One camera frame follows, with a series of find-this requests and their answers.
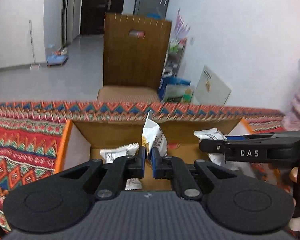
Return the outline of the patterned red tablecloth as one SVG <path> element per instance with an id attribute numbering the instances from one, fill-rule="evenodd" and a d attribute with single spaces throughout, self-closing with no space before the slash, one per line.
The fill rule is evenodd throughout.
<path id="1" fill-rule="evenodd" d="M 283 131 L 283 114 L 275 109 L 159 102 L 0 103 L 0 226 L 10 230 L 2 205 L 12 190 L 55 174 L 57 151 L 69 120 L 144 123 L 150 110 L 157 123 L 244 119 L 252 129 L 251 134 Z"/>

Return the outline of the white printed snack packet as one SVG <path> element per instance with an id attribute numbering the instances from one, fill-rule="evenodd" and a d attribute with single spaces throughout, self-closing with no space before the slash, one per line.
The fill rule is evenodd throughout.
<path id="1" fill-rule="evenodd" d="M 167 140 L 159 124 L 153 121 L 153 110 L 147 113 L 146 121 L 142 130 L 141 144 L 147 149 L 148 156 L 151 149 L 156 147 L 161 157 L 167 155 Z"/>

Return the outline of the pink ribbed vase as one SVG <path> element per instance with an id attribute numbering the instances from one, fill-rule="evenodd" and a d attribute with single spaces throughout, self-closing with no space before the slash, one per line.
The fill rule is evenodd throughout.
<path id="1" fill-rule="evenodd" d="M 290 104 L 290 110 L 283 119 L 283 127 L 287 131 L 300 130 L 300 87 L 294 94 L 294 98 Z"/>

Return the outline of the white board on wall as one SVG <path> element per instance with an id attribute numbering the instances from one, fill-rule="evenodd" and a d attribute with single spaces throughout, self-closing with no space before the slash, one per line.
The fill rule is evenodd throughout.
<path id="1" fill-rule="evenodd" d="M 209 67 L 204 66 L 192 103 L 195 105 L 225 105 L 231 94 L 230 87 L 224 83 Z"/>

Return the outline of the red cardboard box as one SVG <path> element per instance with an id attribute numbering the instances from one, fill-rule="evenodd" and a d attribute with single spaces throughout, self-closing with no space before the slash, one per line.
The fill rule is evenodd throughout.
<path id="1" fill-rule="evenodd" d="M 142 121 L 83 122 L 69 120 L 64 128 L 61 145 L 57 151 L 55 172 L 67 170 L 90 159 L 100 159 L 103 148 L 141 143 Z M 199 139 L 194 131 L 217 128 L 224 135 L 251 134 L 247 121 L 161 121 L 159 126 L 168 142 L 168 155 L 176 156 L 186 163 L 208 156 L 199 150 Z"/>

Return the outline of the white packet in box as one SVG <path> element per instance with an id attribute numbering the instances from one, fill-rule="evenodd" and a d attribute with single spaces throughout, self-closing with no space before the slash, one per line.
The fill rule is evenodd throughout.
<path id="1" fill-rule="evenodd" d="M 138 143 L 120 146 L 118 148 L 100 149 L 100 155 L 105 160 L 106 164 L 112 163 L 116 158 L 127 155 L 135 155 L 139 149 Z M 126 182 L 126 191 L 140 190 L 142 183 L 139 179 L 128 179 Z"/>

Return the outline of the dark entrance door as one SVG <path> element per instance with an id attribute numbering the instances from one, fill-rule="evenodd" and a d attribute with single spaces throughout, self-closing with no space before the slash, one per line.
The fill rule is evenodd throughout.
<path id="1" fill-rule="evenodd" d="M 121 13 L 124 0 L 82 0 L 81 35 L 101 35 L 107 13 Z"/>

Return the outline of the brown cardboard chair back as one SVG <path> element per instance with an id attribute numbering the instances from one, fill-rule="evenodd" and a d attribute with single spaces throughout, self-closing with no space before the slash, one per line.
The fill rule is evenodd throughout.
<path id="1" fill-rule="evenodd" d="M 105 15 L 103 87 L 98 101 L 160 101 L 171 26 L 170 21 L 145 16 Z"/>

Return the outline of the storage rack with items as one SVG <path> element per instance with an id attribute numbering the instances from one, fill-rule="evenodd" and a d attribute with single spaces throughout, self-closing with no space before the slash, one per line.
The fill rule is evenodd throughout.
<path id="1" fill-rule="evenodd" d="M 184 23 L 179 9 L 168 43 L 162 78 L 177 77 L 185 53 L 189 31 L 190 26 Z"/>

